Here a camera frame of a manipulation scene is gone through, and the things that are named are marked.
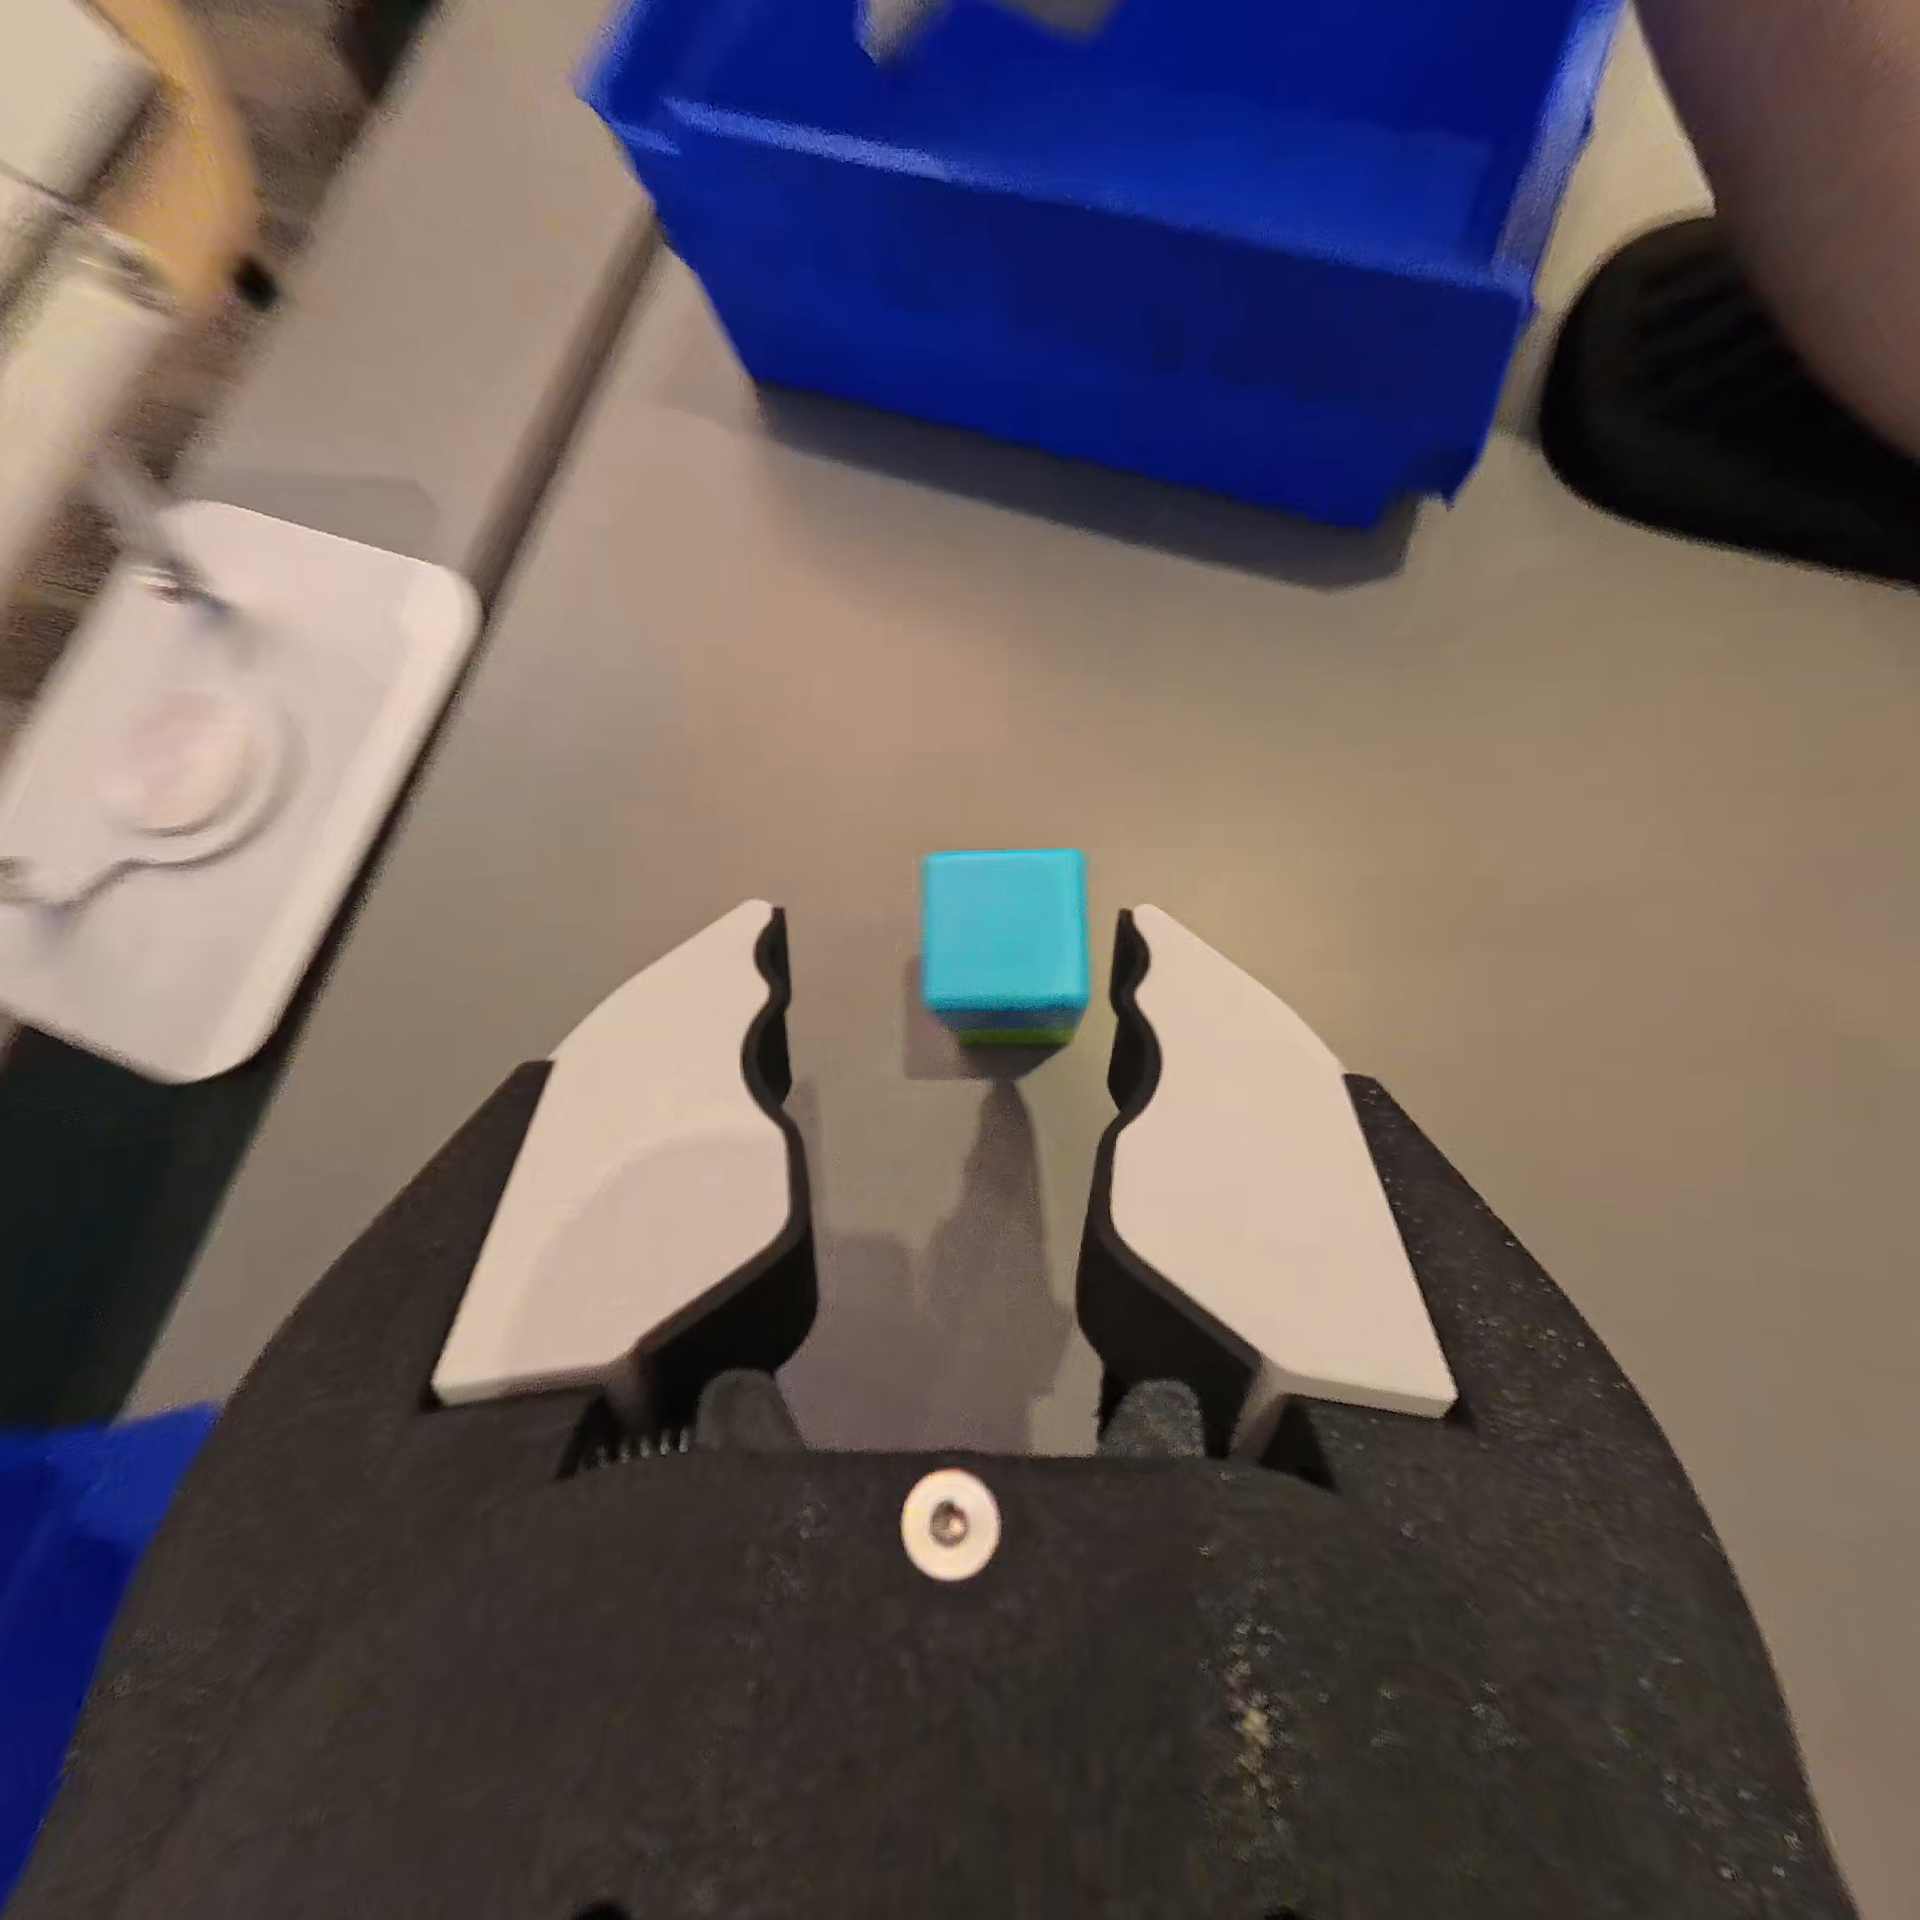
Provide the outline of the teal magnetic cube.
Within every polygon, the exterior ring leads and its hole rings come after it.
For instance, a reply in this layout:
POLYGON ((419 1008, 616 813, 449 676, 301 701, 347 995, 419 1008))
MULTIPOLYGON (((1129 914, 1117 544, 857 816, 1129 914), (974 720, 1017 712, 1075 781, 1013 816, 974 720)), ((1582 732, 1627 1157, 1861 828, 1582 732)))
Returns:
POLYGON ((942 851, 918 864, 922 1002, 965 1011, 1090 996, 1088 861, 1076 848, 942 851))

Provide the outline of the blue plastic bin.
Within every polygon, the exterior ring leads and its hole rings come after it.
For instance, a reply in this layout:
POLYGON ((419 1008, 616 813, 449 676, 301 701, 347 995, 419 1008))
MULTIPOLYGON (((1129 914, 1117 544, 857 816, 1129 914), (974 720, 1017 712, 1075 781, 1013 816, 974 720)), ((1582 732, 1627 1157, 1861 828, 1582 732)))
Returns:
POLYGON ((625 4, 584 98, 762 386, 1310 521, 1451 498, 1618 4, 625 4))
POLYGON ((56 1801, 113 1622, 212 1403, 3 1428, 3 1892, 56 1801))

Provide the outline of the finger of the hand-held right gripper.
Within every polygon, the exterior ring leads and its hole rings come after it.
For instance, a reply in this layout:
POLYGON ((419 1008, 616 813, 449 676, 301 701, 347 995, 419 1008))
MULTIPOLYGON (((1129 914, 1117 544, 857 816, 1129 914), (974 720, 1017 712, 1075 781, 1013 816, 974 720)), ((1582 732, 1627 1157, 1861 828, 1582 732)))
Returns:
MULTIPOLYGON (((860 2, 854 4, 857 45, 874 62, 896 60, 958 6, 958 2, 860 2)), ((986 6, 1042 32, 1083 42, 1104 32, 1121 2, 987 2, 986 6)))

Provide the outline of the person's right forearm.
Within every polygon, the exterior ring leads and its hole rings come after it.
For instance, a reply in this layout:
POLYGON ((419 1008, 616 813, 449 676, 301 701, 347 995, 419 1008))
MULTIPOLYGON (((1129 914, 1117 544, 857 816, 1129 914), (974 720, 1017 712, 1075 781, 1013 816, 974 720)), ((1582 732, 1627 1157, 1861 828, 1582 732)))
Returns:
POLYGON ((1744 274, 1811 374, 1918 453, 1918 4, 1642 2, 1744 274))

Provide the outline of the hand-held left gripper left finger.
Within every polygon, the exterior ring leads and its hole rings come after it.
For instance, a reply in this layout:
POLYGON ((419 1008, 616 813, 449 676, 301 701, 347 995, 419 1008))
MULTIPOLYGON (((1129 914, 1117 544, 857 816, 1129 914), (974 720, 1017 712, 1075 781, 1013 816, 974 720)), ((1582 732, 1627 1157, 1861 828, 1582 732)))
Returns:
POLYGON ((625 981, 544 1084, 435 1368, 446 1408, 581 1387, 650 1442, 781 1370, 818 1308, 784 913, 746 900, 625 981))

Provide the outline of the wooden instruction sign board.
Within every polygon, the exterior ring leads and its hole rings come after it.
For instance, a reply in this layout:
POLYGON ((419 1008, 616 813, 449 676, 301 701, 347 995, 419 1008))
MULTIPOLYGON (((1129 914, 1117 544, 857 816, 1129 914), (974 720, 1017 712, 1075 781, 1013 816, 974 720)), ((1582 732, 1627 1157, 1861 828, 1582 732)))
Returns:
POLYGON ((204 320, 253 253, 250 134, 209 34, 178 2, 3 4, 3 285, 91 229, 141 253, 204 320))

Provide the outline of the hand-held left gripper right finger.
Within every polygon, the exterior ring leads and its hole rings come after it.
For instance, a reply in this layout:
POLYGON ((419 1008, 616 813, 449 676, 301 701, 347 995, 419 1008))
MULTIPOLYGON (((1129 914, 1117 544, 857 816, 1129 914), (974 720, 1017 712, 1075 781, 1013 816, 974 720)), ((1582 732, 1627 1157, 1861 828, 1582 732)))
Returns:
POLYGON ((1075 1318, 1097 1442, 1270 1453, 1299 1403, 1441 1424, 1458 1387, 1340 1059, 1157 905, 1121 913, 1114 1117, 1075 1318))

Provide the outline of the black textured mat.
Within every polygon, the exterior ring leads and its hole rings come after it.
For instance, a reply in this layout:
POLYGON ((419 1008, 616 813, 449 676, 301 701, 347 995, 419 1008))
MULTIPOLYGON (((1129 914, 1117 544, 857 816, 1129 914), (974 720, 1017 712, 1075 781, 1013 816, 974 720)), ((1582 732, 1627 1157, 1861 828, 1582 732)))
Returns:
POLYGON ((1918 585, 1918 467, 1828 395, 1712 216, 1600 262, 1538 403, 1557 477, 1657 533, 1918 585))

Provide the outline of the white sign stand base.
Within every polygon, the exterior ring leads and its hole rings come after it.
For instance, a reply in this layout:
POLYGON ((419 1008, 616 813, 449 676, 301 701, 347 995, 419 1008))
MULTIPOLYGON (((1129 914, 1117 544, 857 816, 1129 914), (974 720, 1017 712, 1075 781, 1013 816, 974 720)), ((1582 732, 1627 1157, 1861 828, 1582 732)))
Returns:
POLYGON ((94 477, 118 561, 5 750, 5 1027, 178 1088, 288 1012, 483 600, 126 456, 94 477))

